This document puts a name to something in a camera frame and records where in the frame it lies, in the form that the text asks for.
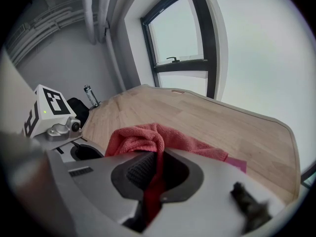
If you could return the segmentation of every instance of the table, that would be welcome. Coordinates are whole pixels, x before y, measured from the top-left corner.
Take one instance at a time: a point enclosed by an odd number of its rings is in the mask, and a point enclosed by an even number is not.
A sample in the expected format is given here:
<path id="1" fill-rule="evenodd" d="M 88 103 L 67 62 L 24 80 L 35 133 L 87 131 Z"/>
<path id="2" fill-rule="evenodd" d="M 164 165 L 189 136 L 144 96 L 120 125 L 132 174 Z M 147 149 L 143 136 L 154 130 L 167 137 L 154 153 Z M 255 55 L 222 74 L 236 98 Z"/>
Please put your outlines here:
<path id="1" fill-rule="evenodd" d="M 106 150 L 116 129 L 152 122 L 247 161 L 247 175 L 286 204 L 298 197 L 299 156 L 286 124 L 191 91 L 148 85 L 125 91 L 90 111 L 83 136 Z"/>

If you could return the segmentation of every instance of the gray wall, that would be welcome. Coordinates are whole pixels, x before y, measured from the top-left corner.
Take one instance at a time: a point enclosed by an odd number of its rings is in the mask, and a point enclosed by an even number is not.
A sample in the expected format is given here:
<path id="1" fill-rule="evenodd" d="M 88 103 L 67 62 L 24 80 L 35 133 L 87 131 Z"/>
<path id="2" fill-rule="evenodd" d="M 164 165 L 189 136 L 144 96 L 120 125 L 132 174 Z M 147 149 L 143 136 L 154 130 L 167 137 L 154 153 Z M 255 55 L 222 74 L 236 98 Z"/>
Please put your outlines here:
<path id="1" fill-rule="evenodd" d="M 82 21 L 45 39 L 17 69 L 32 89 L 42 84 L 60 91 L 66 99 L 76 97 L 90 107 L 83 90 L 85 84 L 91 86 L 98 101 L 120 93 L 109 60 L 106 44 L 92 45 Z"/>

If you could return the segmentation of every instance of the black window frame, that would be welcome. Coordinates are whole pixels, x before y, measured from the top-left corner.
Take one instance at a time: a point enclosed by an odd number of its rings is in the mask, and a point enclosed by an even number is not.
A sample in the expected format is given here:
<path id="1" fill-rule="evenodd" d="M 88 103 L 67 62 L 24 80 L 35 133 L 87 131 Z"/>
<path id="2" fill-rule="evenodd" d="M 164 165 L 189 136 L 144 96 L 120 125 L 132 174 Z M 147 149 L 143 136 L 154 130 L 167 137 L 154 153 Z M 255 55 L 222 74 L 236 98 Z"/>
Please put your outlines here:
<path id="1" fill-rule="evenodd" d="M 217 77 L 217 50 L 213 22 L 206 0 L 192 0 L 197 13 L 197 19 L 201 31 L 204 59 L 156 65 L 156 57 L 153 47 L 153 41 L 150 35 L 149 24 L 160 13 L 162 13 L 165 9 L 174 4 L 176 1 L 178 0 L 161 0 L 147 13 L 145 17 L 141 18 L 142 29 L 155 86 L 160 87 L 158 73 L 161 72 L 207 71 L 208 81 L 206 96 L 214 99 Z"/>

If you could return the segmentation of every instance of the red towel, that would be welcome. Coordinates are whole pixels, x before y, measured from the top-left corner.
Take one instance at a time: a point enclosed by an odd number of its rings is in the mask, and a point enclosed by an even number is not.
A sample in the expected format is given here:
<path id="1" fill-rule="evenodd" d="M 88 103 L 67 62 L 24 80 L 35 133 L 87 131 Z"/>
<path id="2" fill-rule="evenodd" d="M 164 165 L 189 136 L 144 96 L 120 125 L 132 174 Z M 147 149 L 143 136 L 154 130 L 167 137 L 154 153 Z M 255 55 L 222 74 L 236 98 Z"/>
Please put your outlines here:
<path id="1" fill-rule="evenodd" d="M 221 161 L 225 161 L 228 156 L 221 149 L 214 148 L 176 129 L 158 123 L 125 127 L 114 131 L 105 153 L 106 157 L 135 150 L 157 152 L 157 173 L 144 192 L 148 222 L 159 212 L 159 197 L 165 191 L 162 179 L 162 154 L 165 147 L 176 148 Z"/>

